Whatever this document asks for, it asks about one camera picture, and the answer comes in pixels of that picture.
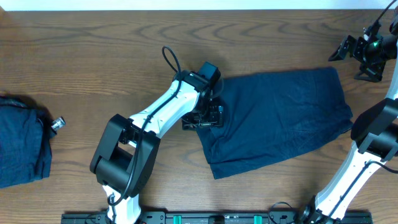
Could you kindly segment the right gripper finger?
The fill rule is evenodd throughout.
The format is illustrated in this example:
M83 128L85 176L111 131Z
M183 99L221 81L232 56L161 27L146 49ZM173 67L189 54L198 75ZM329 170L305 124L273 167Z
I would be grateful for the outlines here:
M359 66L359 72L354 76L355 80L363 80L367 82L377 83L382 80L382 73L384 71L385 64L377 64L367 66L361 64Z
M352 37L351 35L346 36L337 50L332 53L332 55L328 58L329 62L344 60L347 54L352 55L353 51L355 50L355 45L357 40Z

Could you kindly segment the dark blue shorts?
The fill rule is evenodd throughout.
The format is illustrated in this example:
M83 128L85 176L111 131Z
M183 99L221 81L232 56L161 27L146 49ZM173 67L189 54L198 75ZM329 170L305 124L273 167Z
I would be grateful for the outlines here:
M353 125L333 67L227 78L216 90L224 125L197 129L215 179L312 152Z

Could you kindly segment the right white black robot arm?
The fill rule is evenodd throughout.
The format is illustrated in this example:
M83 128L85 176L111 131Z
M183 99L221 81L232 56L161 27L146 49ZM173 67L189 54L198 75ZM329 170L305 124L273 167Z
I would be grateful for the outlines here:
M330 56L360 62L355 79L379 82L388 60L397 59L397 31L382 37L367 29L362 37L347 36ZM397 156L397 72L383 100L361 113L351 129L348 155L328 185L295 218L296 223L362 223L365 215L346 213L362 186Z

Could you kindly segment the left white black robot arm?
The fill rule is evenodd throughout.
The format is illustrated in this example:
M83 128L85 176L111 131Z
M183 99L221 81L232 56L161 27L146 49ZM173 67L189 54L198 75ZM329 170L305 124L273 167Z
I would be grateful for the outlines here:
M108 121L90 163L107 195L104 223L138 220L139 194L153 171L160 140L177 121L184 130L223 125L223 108L213 94L220 77L217 68L176 73L170 88L146 109Z

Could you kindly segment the silver garment tag clip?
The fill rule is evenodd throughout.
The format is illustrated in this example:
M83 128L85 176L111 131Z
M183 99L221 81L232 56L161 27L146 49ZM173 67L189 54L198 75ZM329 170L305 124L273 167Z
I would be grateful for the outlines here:
M66 125L66 121L62 116L51 122L51 128L53 131L57 132L59 129L63 128Z

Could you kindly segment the folded dark blue garment pile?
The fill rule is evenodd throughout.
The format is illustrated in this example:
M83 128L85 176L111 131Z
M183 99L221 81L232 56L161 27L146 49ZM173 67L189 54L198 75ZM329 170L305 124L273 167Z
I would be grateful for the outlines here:
M49 177L50 139L55 135L44 110L2 96L1 188Z

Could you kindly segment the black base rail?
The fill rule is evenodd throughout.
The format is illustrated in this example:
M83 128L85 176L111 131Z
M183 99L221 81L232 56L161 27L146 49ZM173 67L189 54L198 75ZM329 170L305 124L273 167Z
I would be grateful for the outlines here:
M137 224L289 224L294 222L294 212L268 213L165 213L144 212ZM63 214L61 224L108 224L106 212L91 214Z

